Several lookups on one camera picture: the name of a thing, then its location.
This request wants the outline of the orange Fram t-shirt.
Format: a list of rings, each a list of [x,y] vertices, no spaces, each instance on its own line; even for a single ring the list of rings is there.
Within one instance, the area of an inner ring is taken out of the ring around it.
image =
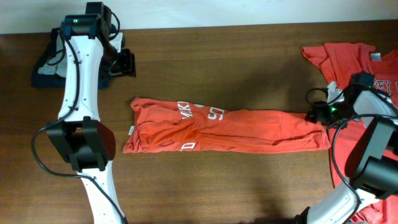
[[[251,154],[319,151],[331,144],[321,124],[302,113],[228,111],[186,101],[135,98],[127,153],[223,151]]]

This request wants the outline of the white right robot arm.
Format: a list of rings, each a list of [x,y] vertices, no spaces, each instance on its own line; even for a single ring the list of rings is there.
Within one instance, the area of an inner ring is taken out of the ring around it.
[[[326,199],[297,215],[294,223],[349,223],[362,208],[397,195],[397,161],[384,155],[386,150],[397,153],[397,107],[388,93],[373,87],[374,81],[370,73],[356,73],[346,88],[324,88],[327,100],[311,104],[305,119],[336,130],[330,158],[341,183]],[[350,121],[363,121],[366,129],[342,172],[335,147],[338,133]]]

